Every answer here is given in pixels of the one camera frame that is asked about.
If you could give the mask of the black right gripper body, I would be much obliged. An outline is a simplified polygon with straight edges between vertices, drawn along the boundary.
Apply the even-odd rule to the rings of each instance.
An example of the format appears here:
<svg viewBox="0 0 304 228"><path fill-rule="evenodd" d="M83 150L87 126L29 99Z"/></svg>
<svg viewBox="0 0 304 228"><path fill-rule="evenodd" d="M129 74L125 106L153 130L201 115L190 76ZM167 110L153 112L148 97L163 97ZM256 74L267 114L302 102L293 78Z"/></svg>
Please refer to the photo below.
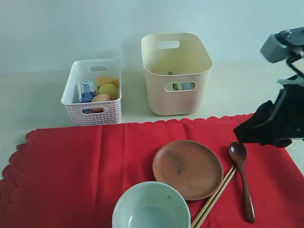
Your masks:
<svg viewBox="0 0 304 228"><path fill-rule="evenodd" d="M283 87L275 101L271 114L270 145L287 147L292 140L304 139L304 73L294 62L302 59L303 49L289 49L286 64L295 75L277 82Z"/></svg>

